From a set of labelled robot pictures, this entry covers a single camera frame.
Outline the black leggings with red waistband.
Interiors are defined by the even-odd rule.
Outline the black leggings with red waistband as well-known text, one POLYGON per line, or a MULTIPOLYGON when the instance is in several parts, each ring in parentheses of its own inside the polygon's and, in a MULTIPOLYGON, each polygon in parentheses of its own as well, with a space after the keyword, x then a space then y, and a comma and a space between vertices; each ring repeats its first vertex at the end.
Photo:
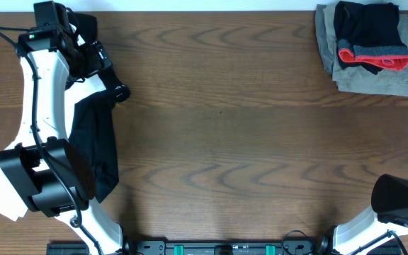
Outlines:
POLYGON ((373 74, 407 68, 408 48, 398 31, 399 21, 399 7, 392 3, 340 1, 333 21, 340 67, 362 66, 373 74))

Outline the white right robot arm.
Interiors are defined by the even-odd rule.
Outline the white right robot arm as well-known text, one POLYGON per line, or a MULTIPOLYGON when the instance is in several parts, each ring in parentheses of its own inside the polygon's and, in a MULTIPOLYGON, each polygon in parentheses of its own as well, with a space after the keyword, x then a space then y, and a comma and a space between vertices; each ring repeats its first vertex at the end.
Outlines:
POLYGON ((373 187, 370 205, 334 228, 329 252, 367 254, 404 235, 408 235, 408 180, 383 174, 373 187))

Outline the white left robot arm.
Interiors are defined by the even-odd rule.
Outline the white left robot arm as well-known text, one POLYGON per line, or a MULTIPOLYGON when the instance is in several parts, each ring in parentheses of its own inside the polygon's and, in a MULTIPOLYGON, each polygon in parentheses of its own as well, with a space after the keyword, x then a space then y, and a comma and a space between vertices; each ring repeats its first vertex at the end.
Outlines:
POLYGON ((71 227, 90 254, 125 254, 121 226, 101 206, 118 183, 112 109, 130 90, 97 40, 93 16, 54 1, 14 43, 23 69, 21 125, 0 152, 0 213, 41 212, 71 227))

